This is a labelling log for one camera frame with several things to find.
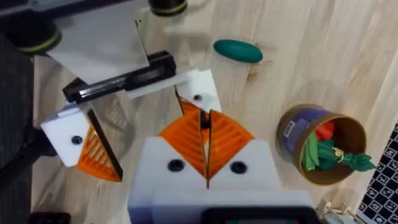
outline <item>green toy egg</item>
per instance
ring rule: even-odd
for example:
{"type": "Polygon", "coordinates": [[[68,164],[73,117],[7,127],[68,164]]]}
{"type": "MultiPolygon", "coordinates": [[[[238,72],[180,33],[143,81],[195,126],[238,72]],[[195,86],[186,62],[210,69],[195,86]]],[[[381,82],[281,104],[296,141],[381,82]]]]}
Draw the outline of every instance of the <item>green toy egg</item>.
{"type": "Polygon", "coordinates": [[[257,63],[262,60],[258,47],[239,40],[217,40],[213,48],[220,55],[239,62],[257,63]]]}

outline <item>black bracket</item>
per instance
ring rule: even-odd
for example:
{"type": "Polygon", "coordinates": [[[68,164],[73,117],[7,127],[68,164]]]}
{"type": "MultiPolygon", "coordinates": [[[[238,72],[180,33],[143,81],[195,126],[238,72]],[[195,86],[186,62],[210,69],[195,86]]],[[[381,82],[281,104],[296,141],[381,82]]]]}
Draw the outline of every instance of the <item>black bracket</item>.
{"type": "Polygon", "coordinates": [[[148,55],[148,61],[148,67],[91,85],[77,78],[63,89],[63,94],[69,102],[80,104],[120,90],[134,90],[175,75],[174,58],[168,52],[148,55]]]}

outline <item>wooden surface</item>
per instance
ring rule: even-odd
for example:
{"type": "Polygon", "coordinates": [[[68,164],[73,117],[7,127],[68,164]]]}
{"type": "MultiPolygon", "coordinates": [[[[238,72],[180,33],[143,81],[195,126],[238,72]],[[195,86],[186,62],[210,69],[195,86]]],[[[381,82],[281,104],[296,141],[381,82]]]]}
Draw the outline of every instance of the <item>wooden surface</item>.
{"type": "MultiPolygon", "coordinates": [[[[309,184],[279,156],[276,127],[293,105],[324,106],[363,124],[367,153],[377,163],[398,112],[398,1],[190,0],[189,4],[184,15],[170,19],[149,11],[134,15],[142,21],[139,32],[148,54],[166,49],[179,65],[190,60],[194,67],[210,68],[223,113],[269,142],[285,188],[309,190],[315,205],[325,198],[355,209],[373,172],[355,173],[331,187],[309,184]],[[264,60],[248,65],[216,54],[212,43],[226,38],[257,45],[264,60]]],[[[44,84],[55,83],[36,88],[41,93],[36,99],[40,121],[40,116],[63,105],[56,88],[73,75],[50,62],[37,73],[49,77],[44,84]],[[51,98],[53,104],[44,104],[41,98],[51,98]]],[[[59,159],[42,158],[34,166],[32,209],[69,212],[74,223],[129,223],[126,200],[143,140],[157,135],[181,112],[173,88],[131,101],[119,93],[94,106],[110,138],[120,144],[115,151],[124,169],[123,183],[96,180],[64,168],[59,159]]]]}

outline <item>black screw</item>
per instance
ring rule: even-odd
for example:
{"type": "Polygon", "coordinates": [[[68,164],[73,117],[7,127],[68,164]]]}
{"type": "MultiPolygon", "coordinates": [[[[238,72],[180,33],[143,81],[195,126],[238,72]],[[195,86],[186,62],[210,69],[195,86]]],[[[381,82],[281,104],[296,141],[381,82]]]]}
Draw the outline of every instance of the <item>black screw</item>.
{"type": "Polygon", "coordinates": [[[195,95],[195,96],[193,96],[193,100],[201,101],[201,95],[195,95]]]}
{"type": "Polygon", "coordinates": [[[248,167],[244,162],[237,161],[231,164],[230,169],[235,174],[244,174],[248,170],[248,167]]]}
{"type": "Polygon", "coordinates": [[[81,144],[83,139],[80,136],[74,136],[71,138],[72,144],[81,144]]]}
{"type": "Polygon", "coordinates": [[[182,169],[184,169],[184,161],[181,159],[173,159],[172,161],[167,164],[167,168],[171,172],[180,172],[182,169]]]}

